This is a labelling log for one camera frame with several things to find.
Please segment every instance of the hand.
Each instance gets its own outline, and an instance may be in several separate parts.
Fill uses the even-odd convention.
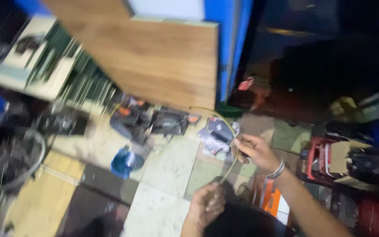
[[[208,183],[194,193],[185,222],[202,231],[224,211],[224,204],[223,187]]]
[[[280,160],[274,155],[273,150],[262,137],[244,134],[235,139],[234,144],[241,152],[247,154],[265,175],[274,173],[280,166]],[[249,160],[242,155],[239,155],[238,160],[243,164],[249,163]]]

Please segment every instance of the bracelet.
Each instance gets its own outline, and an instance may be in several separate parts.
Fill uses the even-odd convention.
[[[279,175],[282,174],[284,169],[285,169],[285,162],[283,160],[281,160],[280,165],[277,168],[277,170],[274,173],[272,173],[271,175],[267,175],[267,178],[268,179],[274,179],[274,178],[279,177]]]

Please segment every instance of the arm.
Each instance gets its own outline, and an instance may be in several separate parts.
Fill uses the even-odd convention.
[[[224,189],[216,182],[197,190],[191,200],[181,237],[203,237],[204,229],[224,211]]]
[[[279,159],[263,138],[244,135],[235,140],[235,145],[248,154],[265,175],[272,174],[279,167]],[[245,157],[238,159],[242,163],[249,162]],[[288,169],[285,168],[275,179],[275,184],[308,237],[352,237],[347,228],[320,205]]]

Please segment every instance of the silver bracelet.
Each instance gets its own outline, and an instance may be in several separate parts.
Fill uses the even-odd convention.
[[[280,165],[277,168],[277,170],[274,173],[272,173],[271,175],[267,175],[267,178],[268,179],[274,179],[274,178],[279,177],[279,175],[282,174],[284,169],[285,169],[285,162],[283,160],[281,160]]]

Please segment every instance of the white wall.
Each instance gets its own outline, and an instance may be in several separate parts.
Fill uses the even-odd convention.
[[[204,0],[128,0],[136,15],[202,21]]]

